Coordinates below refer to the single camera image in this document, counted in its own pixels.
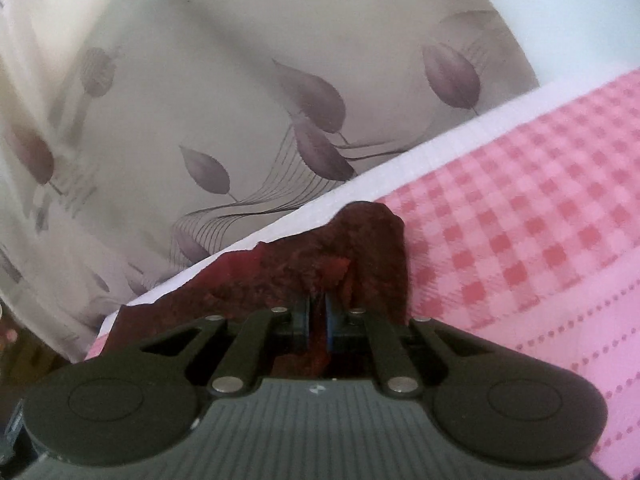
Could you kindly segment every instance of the white logo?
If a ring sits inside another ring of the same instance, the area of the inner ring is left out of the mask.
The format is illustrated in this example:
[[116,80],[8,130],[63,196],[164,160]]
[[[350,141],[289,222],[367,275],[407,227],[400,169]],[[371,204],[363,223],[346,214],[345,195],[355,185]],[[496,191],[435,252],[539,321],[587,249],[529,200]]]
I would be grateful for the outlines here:
[[326,391],[326,388],[322,386],[322,384],[316,384],[315,386],[309,388],[309,391],[314,395],[320,395]]

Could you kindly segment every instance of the maroon fabric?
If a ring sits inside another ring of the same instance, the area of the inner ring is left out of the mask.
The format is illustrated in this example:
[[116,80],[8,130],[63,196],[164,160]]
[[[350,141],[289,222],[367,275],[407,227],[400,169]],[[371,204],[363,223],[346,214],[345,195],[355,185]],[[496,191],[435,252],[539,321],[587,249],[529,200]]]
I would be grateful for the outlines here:
[[[408,273],[404,223],[379,203],[354,202],[325,226],[251,251],[222,254],[154,304],[123,308],[104,347],[121,348],[209,314],[244,319],[260,308],[333,290],[344,308],[362,306],[404,323]],[[318,320],[322,313],[312,313]],[[326,364],[324,334],[312,335],[316,374]]]

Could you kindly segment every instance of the pink checkered cloth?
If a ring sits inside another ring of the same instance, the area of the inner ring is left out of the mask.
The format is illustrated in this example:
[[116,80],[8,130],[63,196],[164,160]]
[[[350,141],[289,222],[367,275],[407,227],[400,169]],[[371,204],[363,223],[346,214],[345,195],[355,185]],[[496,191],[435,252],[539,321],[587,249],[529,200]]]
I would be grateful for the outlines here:
[[639,172],[636,71],[381,199],[406,224],[414,315],[593,382],[592,459],[621,480],[640,474]]

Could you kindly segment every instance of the ribbed gray surface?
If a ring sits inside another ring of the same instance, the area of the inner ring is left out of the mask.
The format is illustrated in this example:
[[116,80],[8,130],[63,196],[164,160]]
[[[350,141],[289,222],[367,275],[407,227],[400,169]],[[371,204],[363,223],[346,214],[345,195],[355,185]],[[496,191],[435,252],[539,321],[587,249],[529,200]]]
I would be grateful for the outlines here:
[[414,402],[370,381],[265,380],[242,399],[214,402],[174,448],[114,468],[44,458],[20,480],[606,480],[590,462],[516,471],[467,456]]

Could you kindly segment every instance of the silver screw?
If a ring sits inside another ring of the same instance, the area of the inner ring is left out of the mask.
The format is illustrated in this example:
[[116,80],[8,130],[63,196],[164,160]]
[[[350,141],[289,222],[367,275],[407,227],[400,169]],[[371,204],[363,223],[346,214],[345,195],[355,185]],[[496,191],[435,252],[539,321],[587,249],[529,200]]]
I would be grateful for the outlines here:
[[418,389],[418,381],[411,377],[392,377],[386,382],[390,390],[398,394],[410,394]]
[[234,394],[242,390],[244,383],[238,377],[218,377],[211,383],[211,387],[221,394]]

